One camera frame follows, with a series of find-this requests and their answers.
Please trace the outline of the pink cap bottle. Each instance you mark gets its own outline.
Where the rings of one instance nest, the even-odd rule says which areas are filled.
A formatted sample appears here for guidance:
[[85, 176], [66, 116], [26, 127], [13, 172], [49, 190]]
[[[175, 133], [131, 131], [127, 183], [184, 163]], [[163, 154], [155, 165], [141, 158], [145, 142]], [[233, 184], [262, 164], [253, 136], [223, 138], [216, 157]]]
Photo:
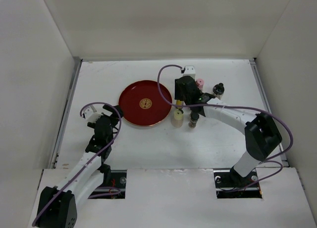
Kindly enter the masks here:
[[203, 79], [201, 79], [201, 78], [198, 78], [197, 80], [196, 80], [196, 85], [197, 85], [197, 87], [202, 91], [203, 90], [203, 87], [204, 87], [204, 80]]

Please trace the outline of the small black cap spice jar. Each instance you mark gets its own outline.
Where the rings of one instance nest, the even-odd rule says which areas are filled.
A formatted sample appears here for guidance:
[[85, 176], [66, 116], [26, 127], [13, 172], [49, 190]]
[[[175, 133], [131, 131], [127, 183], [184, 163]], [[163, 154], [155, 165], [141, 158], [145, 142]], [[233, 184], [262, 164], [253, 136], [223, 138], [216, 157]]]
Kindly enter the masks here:
[[195, 128], [196, 127], [196, 124], [198, 122], [198, 119], [199, 119], [199, 114], [198, 113], [195, 113], [195, 112], [191, 112], [190, 114], [190, 121], [188, 123], [189, 127], [190, 128]]

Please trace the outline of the round black stopper bottle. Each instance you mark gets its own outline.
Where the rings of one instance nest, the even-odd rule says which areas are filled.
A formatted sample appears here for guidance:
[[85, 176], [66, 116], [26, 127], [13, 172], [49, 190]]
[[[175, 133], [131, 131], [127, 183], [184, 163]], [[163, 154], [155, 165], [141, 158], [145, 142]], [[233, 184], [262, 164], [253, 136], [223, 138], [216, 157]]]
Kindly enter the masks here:
[[225, 88], [223, 83], [216, 84], [212, 89], [212, 93], [215, 95], [216, 98], [220, 100], [224, 94], [224, 91], [225, 91]]

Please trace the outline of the cream cap rice shaker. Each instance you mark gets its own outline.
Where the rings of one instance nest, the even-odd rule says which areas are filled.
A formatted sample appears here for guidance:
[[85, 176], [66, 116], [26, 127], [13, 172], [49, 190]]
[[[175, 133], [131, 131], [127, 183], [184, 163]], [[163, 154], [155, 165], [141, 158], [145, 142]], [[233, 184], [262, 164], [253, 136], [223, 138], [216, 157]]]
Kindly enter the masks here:
[[171, 118], [171, 124], [174, 127], [181, 127], [183, 124], [183, 114], [184, 112], [182, 111], [182, 109], [176, 109], [173, 113], [173, 116]]

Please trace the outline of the yellow label sauce bottle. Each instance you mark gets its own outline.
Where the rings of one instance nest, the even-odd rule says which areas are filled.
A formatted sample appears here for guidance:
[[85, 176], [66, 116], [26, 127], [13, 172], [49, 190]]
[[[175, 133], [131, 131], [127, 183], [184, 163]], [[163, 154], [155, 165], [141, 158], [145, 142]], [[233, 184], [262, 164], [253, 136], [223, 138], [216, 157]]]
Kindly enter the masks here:
[[177, 105], [178, 107], [183, 106], [183, 101], [177, 100], [177, 101], [176, 101], [176, 105]]

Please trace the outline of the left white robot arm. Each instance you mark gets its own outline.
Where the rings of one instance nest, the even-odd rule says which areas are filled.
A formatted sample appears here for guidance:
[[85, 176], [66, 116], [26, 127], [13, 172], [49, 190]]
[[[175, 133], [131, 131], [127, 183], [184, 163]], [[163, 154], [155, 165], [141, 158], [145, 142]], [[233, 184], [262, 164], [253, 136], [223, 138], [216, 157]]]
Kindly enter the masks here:
[[102, 103], [102, 107], [110, 115], [97, 112], [94, 103], [81, 109], [80, 116], [87, 121], [87, 126], [94, 130], [94, 134], [81, 159], [69, 174], [59, 184], [42, 190], [33, 227], [74, 227], [80, 206], [98, 186], [109, 186], [110, 167], [105, 161], [120, 132], [123, 111], [120, 106], [107, 103]]

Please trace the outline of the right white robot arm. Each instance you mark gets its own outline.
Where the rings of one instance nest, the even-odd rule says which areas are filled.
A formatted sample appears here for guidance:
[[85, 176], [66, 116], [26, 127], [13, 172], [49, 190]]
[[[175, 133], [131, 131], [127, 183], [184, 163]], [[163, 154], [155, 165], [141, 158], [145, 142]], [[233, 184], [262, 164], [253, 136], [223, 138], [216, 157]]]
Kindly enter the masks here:
[[229, 174], [235, 187], [245, 186], [251, 171], [265, 161], [282, 142], [282, 136], [271, 115], [231, 109], [214, 95], [203, 93], [191, 76], [175, 80], [175, 98], [187, 106], [191, 105], [191, 117], [216, 119], [245, 136], [246, 151]]

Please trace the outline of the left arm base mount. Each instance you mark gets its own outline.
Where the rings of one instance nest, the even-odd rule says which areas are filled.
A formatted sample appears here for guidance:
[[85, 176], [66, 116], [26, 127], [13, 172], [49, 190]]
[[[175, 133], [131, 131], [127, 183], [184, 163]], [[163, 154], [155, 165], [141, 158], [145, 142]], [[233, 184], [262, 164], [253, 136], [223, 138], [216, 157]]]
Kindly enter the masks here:
[[89, 199], [124, 199], [127, 184], [127, 170], [112, 170], [104, 176]]

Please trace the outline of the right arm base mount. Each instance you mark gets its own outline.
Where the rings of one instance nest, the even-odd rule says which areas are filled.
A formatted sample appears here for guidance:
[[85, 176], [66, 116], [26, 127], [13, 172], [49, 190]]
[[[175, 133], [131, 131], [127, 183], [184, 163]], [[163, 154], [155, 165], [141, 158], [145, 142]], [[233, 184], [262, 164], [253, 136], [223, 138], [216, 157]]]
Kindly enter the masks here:
[[260, 185], [258, 183], [251, 185], [258, 180], [255, 169], [245, 178], [238, 180], [231, 178], [229, 170], [214, 170], [213, 175], [218, 199], [262, 199]]

